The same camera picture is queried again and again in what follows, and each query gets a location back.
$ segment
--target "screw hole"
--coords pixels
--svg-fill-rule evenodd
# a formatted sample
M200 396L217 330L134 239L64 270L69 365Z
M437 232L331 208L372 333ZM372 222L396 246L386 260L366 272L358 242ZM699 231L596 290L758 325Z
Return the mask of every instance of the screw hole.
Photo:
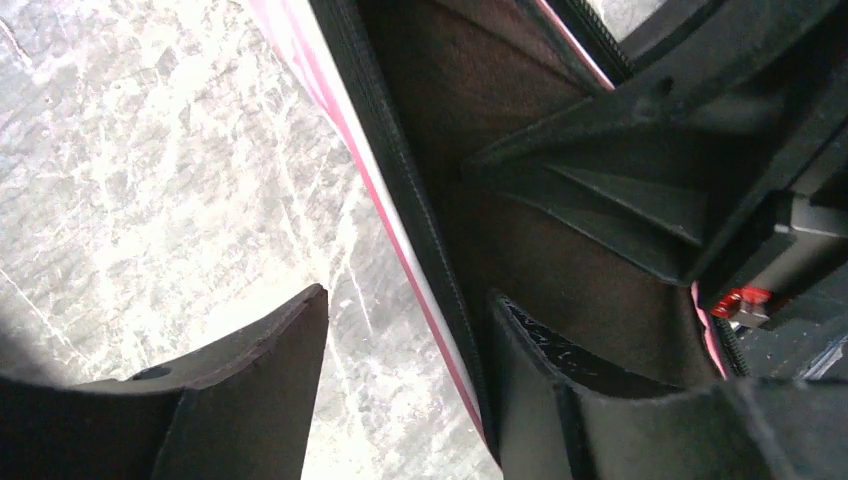
M668 96L674 89L674 79L665 77L648 89L633 104L633 118L640 122L653 122L669 113Z
M151 379L154 379L154 378L164 377L165 375L168 375L169 373L171 373L170 367L155 366L155 367L145 368L144 370L136 373L135 375L130 377L130 380L151 380Z

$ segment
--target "concrete floor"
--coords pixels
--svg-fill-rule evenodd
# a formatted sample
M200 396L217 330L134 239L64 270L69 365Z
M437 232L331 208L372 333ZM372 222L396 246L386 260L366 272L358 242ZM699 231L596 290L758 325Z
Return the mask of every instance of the concrete floor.
M619 37L649 8L599 5ZM317 281L303 478L499 476L347 151L238 3L0 0L0 21L5 374L126 378Z

